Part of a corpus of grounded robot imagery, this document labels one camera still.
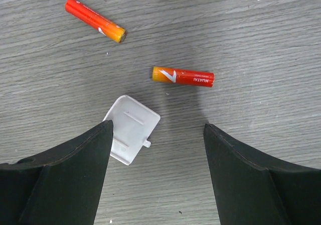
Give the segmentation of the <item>white battery cover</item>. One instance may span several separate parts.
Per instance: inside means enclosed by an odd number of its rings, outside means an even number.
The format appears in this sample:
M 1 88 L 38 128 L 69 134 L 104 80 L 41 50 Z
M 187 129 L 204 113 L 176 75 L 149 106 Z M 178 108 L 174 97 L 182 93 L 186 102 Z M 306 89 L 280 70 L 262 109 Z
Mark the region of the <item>white battery cover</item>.
M 113 122 L 113 141 L 110 156 L 130 165 L 159 123 L 159 114 L 128 95 L 120 96 L 104 117 Z

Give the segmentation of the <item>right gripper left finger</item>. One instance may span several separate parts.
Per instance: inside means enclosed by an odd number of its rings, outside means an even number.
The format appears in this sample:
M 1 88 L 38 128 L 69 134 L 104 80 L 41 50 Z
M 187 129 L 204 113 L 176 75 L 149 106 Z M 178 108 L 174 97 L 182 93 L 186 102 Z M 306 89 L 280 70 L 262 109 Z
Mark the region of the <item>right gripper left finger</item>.
M 16 163 L 1 164 L 1 224 L 93 224 L 113 122 Z

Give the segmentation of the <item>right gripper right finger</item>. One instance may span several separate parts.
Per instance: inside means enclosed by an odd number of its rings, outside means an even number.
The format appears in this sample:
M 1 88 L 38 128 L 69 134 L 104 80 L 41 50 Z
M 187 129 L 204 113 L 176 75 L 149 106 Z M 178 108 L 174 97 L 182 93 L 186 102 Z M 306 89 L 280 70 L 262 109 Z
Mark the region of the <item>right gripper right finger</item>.
M 290 163 L 212 124 L 204 144 L 221 224 L 320 224 L 320 170 Z

